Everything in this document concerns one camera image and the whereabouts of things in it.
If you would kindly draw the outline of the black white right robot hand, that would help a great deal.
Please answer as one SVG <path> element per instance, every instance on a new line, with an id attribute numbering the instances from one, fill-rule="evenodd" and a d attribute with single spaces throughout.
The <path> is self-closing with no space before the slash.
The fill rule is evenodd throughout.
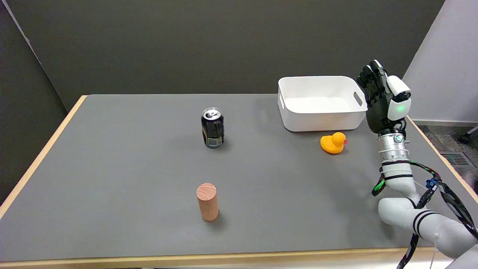
<path id="1" fill-rule="evenodd" d="M 366 119 L 378 136 L 401 133 L 406 137 L 406 121 L 411 108 L 411 90 L 403 80 L 388 75 L 377 59 L 365 65 L 356 79 L 365 96 Z"/>

